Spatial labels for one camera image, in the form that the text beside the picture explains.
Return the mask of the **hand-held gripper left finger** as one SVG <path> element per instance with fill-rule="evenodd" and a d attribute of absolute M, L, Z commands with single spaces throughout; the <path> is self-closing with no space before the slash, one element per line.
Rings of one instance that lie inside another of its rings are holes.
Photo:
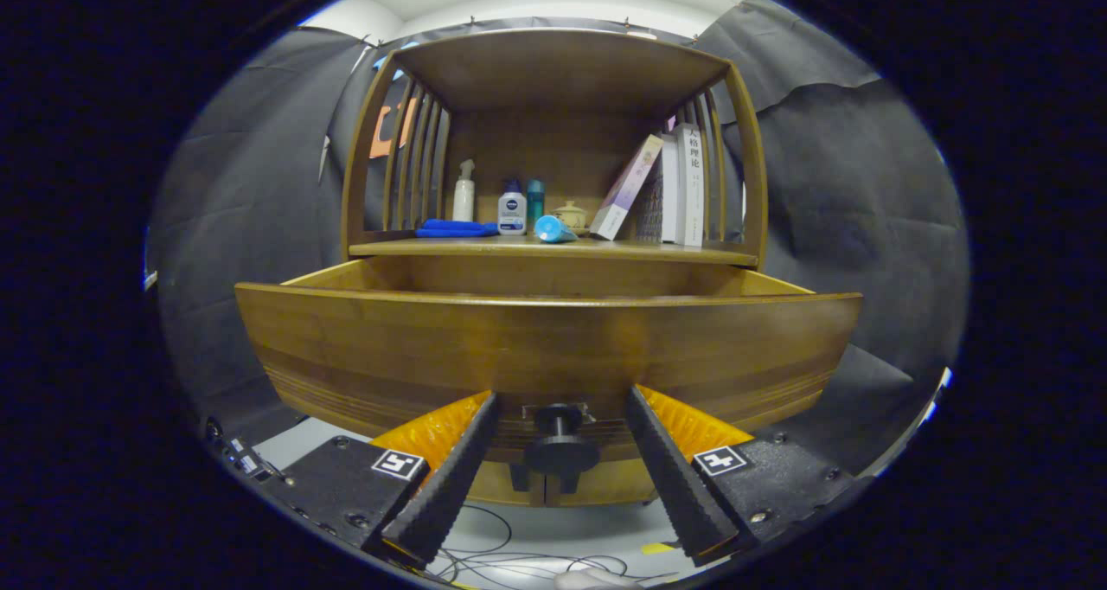
<path fill-rule="evenodd" d="M 323 394 L 322 412 L 371 439 L 337 435 L 284 469 L 246 449 L 246 479 L 325 539 L 405 569 L 424 569 L 458 518 L 495 437 L 493 390 L 416 415 Z"/>

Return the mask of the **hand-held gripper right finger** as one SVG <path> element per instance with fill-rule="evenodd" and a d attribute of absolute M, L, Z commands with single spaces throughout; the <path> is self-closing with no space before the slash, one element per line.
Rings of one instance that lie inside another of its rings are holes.
<path fill-rule="evenodd" d="M 640 385 L 624 412 L 681 549 L 697 566 L 787 542 L 857 498 L 853 473 L 787 433 L 754 437 Z"/>

